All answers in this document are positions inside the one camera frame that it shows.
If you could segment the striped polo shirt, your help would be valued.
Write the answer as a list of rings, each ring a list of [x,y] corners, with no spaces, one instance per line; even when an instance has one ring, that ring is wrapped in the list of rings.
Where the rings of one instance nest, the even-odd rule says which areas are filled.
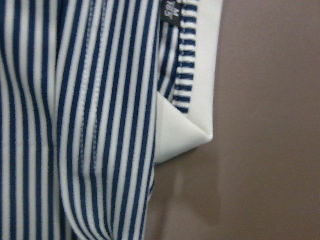
[[[1,239],[144,238],[155,166],[213,139],[223,4],[1,1]]]

